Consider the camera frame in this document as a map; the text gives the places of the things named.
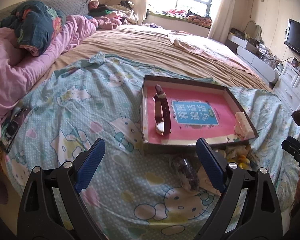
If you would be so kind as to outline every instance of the wristwatch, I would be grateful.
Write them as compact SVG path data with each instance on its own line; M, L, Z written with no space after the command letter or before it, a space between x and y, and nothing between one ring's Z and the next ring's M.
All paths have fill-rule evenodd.
M156 85L155 90L157 92L157 94L154 96L154 117L156 122L155 131L159 135L168 135L171 133L169 103L166 99L166 94L160 85Z

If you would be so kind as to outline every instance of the box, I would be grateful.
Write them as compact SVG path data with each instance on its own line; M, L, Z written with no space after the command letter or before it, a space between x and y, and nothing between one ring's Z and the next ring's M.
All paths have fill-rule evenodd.
M171 133L155 131L155 86L166 94L171 118ZM234 131L236 113L245 117L251 133L241 137ZM199 81L146 75L142 87L141 131L144 153L179 154L195 152L203 137L213 148L248 144L258 133L244 109L227 87Z

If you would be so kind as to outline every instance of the light blue blanket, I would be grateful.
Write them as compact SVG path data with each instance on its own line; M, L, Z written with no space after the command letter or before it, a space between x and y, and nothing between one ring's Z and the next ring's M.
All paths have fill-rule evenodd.
M9 178L18 193L22 194L34 166L57 168L101 137L106 153L81 197L103 232L111 240L194 238L218 197L205 190L188 193L169 168L166 156L140 154L145 74L190 79L99 52L54 71L26 95L19 105L30 106L32 111L6 157ZM274 94L257 89L230 90L259 133L251 141L253 153L248 157L268 169L284 211L293 202L299 168L281 149L281 142L288 135L300 139L300 128ZM61 206L58 192L55 194ZM241 196L229 228L235 226L243 201ZM68 227L65 211L61 215Z

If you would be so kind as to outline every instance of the black flat-screen tv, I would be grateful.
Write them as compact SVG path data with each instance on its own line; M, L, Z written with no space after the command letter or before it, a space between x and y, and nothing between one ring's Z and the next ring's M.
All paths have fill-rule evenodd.
M300 23L289 19L284 44L300 55Z

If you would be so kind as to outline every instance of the headboard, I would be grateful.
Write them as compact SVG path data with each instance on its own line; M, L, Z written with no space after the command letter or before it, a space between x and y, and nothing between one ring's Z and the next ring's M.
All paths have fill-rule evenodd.
M65 15L68 14L80 14L87 15L89 13L88 4L91 0L40 0L44 2L49 7L61 10ZM15 3L6 8L0 10L0 21L9 16L10 13L16 8L19 4L23 2Z

